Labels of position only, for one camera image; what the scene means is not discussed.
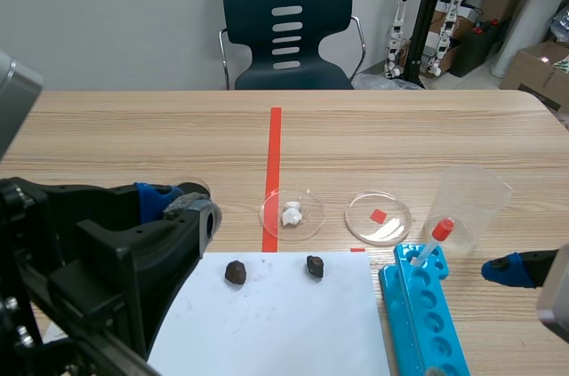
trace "white cotton ball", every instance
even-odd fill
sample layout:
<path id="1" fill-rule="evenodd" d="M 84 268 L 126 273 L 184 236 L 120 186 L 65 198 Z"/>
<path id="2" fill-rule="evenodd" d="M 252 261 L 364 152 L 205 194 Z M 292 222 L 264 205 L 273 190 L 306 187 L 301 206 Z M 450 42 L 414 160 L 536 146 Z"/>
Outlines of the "white cotton ball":
<path id="1" fill-rule="evenodd" d="M 287 201 L 286 207 L 289 209 L 296 209 L 296 210 L 300 211 L 301 210 L 301 203 L 299 203 L 298 201 Z"/>
<path id="2" fill-rule="evenodd" d="M 287 209 L 283 212 L 282 221 L 284 227 L 286 225 L 298 225 L 301 220 L 302 213 L 296 209 Z"/>

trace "black chair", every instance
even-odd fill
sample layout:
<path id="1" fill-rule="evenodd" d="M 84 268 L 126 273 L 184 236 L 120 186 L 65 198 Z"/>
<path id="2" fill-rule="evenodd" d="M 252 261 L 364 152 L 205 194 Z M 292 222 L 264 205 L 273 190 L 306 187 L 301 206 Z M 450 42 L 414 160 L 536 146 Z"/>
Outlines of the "black chair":
<path id="1" fill-rule="evenodd" d="M 235 82 L 240 90 L 353 89 L 350 80 L 362 66 L 365 41 L 352 0 L 223 0 L 227 28 L 220 31 L 225 83 L 228 64 L 223 34 L 233 44 L 251 48 L 252 64 Z M 362 58 L 351 78 L 318 53 L 327 36 L 345 31 L 354 21 Z"/>

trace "red test tube cap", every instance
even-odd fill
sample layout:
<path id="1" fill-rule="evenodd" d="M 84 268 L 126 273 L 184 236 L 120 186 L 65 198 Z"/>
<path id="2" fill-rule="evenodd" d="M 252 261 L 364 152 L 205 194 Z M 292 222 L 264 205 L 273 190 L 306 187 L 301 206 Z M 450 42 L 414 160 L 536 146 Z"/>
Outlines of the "red test tube cap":
<path id="1" fill-rule="evenodd" d="M 443 219 L 433 229 L 433 238 L 437 241 L 444 241 L 454 229 L 454 222 L 451 219 Z"/>

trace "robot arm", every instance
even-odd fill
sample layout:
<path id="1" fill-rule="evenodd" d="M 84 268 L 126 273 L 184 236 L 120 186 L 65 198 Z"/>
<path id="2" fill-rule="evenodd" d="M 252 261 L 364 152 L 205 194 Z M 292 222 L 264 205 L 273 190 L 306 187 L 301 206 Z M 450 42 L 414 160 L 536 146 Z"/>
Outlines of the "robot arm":
<path id="1" fill-rule="evenodd" d="M 189 196 L 195 199 L 171 214 L 168 204 Z M 160 324 L 220 220 L 209 191 L 195 183 L 98 188 L 0 180 L 6 375 L 156 376 L 145 361 Z M 30 300 L 67 339 L 42 342 Z"/>
<path id="2" fill-rule="evenodd" d="M 462 0 L 451 0 L 448 11 L 445 15 L 445 22 L 441 26 L 438 34 L 437 49 L 435 56 L 429 61 L 429 72 L 435 76 L 441 75 L 440 64 L 448 52 L 451 45 L 451 36 L 453 36 L 454 28 L 456 26 L 458 9 L 461 6 Z"/>
<path id="3" fill-rule="evenodd" d="M 405 21 L 405 8 L 409 0 L 397 0 L 395 16 L 389 29 L 388 58 L 384 66 L 385 77 L 396 78 L 401 72 L 396 68 L 397 55 L 403 42 L 403 23 Z"/>
<path id="4" fill-rule="evenodd" d="M 0 160 L 42 91 L 33 69 L 0 51 Z"/>
<path id="5" fill-rule="evenodd" d="M 559 250 L 511 253 L 487 261 L 482 276 L 511 287 L 543 287 L 537 315 L 543 325 L 569 342 L 569 244 Z"/>

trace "dark brown rock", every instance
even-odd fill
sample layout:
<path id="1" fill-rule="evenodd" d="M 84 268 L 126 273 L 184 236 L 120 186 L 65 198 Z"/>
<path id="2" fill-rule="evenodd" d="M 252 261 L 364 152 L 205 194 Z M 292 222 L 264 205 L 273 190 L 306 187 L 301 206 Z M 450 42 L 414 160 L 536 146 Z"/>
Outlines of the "dark brown rock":
<path id="1" fill-rule="evenodd" d="M 245 265 L 239 260 L 234 260 L 225 268 L 225 279 L 230 283 L 243 285 L 247 279 L 247 271 Z"/>
<path id="2" fill-rule="evenodd" d="M 306 258 L 306 268 L 309 273 L 316 278 L 324 277 L 324 261 L 317 256 L 308 256 Z"/>

